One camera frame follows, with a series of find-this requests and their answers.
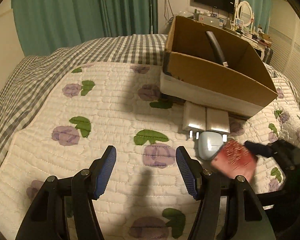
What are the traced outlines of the pink rose tin box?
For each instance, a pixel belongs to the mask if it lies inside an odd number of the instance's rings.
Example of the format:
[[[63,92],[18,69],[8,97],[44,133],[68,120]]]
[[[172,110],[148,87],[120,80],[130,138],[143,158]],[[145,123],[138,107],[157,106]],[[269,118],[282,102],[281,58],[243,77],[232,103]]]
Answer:
[[[211,160],[211,166],[228,178],[244,176],[251,181],[257,164],[257,158],[237,141],[227,141]]]

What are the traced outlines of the black cylindrical tube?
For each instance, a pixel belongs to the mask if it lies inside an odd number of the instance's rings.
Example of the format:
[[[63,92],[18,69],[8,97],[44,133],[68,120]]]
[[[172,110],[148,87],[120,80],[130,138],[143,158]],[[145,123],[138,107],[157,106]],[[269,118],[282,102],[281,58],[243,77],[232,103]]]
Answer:
[[[214,57],[216,59],[216,62],[223,67],[228,67],[228,62],[225,59],[224,53],[221,49],[221,46],[219,45],[217,38],[215,37],[214,33],[212,31],[206,31],[205,32],[208,42],[212,48]]]

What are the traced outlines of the white charger right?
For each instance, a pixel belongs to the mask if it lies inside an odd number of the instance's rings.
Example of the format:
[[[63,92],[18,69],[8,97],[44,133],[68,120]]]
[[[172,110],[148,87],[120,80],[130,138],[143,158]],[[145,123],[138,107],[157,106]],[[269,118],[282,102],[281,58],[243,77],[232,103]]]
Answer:
[[[228,112],[206,108],[206,130],[221,134],[223,142],[226,142],[230,134]]]

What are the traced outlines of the white charger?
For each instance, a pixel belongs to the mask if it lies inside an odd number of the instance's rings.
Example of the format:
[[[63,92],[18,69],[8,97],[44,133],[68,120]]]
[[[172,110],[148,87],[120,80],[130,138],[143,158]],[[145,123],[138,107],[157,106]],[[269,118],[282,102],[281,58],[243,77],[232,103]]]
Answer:
[[[183,111],[183,130],[188,131],[189,139],[198,140],[200,132],[206,130],[206,108],[186,101]]]
[[[206,130],[221,134],[223,142],[226,142],[230,134],[228,112],[206,108]]]

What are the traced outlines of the white floral quilt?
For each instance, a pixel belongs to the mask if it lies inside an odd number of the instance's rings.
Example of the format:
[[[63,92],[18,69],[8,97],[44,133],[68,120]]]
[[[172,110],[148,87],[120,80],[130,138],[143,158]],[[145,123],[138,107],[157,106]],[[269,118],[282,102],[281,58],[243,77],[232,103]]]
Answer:
[[[183,107],[158,101],[159,66],[98,62],[70,72],[31,123],[16,132],[0,167],[0,231],[15,239],[31,204],[33,181],[66,178],[107,146],[117,158],[105,193],[94,202],[106,239],[187,239],[199,203],[175,162],[197,145],[181,130]]]

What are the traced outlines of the white charger left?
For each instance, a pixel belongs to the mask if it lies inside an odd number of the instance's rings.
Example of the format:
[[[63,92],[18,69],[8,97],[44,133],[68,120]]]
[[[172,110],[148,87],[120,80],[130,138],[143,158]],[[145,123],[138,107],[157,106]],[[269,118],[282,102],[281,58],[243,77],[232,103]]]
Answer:
[[[183,130],[188,131],[189,139],[198,140],[200,132],[206,130],[206,108],[186,101],[183,111]]]

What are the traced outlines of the dark suitcase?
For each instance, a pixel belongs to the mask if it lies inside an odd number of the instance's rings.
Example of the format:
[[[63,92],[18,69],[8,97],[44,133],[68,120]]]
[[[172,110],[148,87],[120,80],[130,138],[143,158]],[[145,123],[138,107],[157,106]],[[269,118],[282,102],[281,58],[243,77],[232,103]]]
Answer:
[[[264,56],[262,61],[266,64],[270,64],[272,57],[273,57],[273,50],[270,47],[266,47],[264,49]]]

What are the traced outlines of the white dressing table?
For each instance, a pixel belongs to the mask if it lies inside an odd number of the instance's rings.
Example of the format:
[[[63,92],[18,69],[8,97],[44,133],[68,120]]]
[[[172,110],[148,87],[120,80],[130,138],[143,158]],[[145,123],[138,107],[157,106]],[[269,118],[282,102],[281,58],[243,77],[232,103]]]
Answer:
[[[236,32],[240,34],[240,37],[243,40],[247,41],[254,48],[254,50],[257,52],[257,54],[259,55],[261,60],[263,60],[264,49],[266,47],[270,47],[270,45],[264,43],[263,41],[259,40],[258,38],[254,38],[253,34],[248,33],[243,28],[237,29]]]

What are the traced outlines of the brown cardboard box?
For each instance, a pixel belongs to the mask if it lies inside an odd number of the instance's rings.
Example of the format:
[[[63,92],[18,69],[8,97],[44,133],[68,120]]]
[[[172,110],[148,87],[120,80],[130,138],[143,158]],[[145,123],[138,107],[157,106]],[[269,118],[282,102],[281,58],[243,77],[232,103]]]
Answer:
[[[216,62],[206,31],[212,31],[228,62]],[[277,98],[254,48],[222,29],[176,16],[168,33],[160,90],[199,105],[250,118]]]

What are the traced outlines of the white louvered wardrobe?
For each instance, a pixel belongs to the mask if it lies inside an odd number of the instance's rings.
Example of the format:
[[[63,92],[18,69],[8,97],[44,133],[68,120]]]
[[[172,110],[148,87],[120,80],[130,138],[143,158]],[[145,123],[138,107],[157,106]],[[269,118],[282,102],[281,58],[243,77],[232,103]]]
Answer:
[[[271,0],[270,65],[290,79],[300,96],[300,19],[286,0]]]

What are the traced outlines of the silver mini fridge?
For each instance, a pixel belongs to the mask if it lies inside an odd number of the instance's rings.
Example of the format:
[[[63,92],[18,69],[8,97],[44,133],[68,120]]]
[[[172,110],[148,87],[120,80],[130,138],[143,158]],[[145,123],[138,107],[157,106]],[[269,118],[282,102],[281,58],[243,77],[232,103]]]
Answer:
[[[194,20],[203,24],[211,25],[216,28],[223,28],[224,20],[216,17],[211,17],[203,14],[194,13]]]

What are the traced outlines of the oval white mirror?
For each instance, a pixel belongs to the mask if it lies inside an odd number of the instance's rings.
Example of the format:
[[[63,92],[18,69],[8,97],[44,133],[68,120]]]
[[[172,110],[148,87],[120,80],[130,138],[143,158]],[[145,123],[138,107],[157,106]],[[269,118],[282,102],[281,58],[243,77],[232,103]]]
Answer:
[[[235,11],[235,18],[242,22],[243,27],[249,27],[254,22],[254,12],[249,2],[241,1]]]

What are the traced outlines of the checkered bed sheet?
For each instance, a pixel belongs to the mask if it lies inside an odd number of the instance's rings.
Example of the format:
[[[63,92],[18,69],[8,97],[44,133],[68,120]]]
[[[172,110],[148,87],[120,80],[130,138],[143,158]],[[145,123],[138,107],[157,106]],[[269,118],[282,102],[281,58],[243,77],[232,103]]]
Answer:
[[[165,34],[104,37],[23,58],[0,91],[0,167],[14,133],[30,124],[65,74],[93,62],[160,66],[166,40]]]

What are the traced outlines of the white mop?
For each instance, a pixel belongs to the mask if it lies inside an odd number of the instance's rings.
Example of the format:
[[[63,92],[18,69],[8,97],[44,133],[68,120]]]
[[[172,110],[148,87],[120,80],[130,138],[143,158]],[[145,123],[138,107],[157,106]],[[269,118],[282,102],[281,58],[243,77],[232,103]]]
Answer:
[[[153,3],[149,0],[150,4],[150,34],[153,34]]]

